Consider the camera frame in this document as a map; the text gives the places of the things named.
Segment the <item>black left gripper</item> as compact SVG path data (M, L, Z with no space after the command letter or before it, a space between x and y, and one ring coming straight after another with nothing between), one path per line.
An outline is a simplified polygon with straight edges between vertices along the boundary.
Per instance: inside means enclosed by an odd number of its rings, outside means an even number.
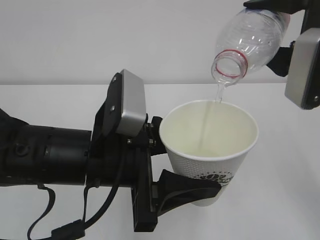
M200 200L214 198L222 186L212 180L195 179L163 170L156 182L156 205L152 202L153 176L151 157L166 154L160 138L160 116L146 117L138 135L129 137L116 132L119 117L98 113L86 165L87 195L90 188L111 190L98 211L85 225L95 224L108 210L120 187L130 188L134 225L156 225L158 216Z

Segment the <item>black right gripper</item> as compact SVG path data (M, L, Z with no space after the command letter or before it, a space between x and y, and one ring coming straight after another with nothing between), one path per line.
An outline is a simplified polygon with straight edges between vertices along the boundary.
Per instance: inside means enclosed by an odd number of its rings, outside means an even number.
M243 6L253 10L269 10L282 13L296 13L304 9L303 0L248 0ZM320 27L320 0L308 0L303 16L301 34L311 28ZM266 65L274 74L279 77L286 77L294 48L280 47Z

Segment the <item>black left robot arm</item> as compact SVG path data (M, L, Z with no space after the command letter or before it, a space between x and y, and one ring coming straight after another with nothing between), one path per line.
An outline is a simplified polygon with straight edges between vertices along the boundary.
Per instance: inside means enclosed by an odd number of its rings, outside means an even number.
M164 154L159 126L145 122L135 137L101 134L97 115L93 131L30 125L0 114L0 184L88 185L130 188L135 232L152 232L158 217L188 203L215 197L221 185L205 177L189 178L163 170L153 181L151 157Z

